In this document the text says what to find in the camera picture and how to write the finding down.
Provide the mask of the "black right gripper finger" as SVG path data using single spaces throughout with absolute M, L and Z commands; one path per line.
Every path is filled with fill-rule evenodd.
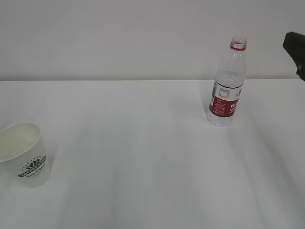
M 285 35 L 283 48 L 290 55 L 296 65 L 296 74 L 305 80 L 305 36 L 297 32 Z

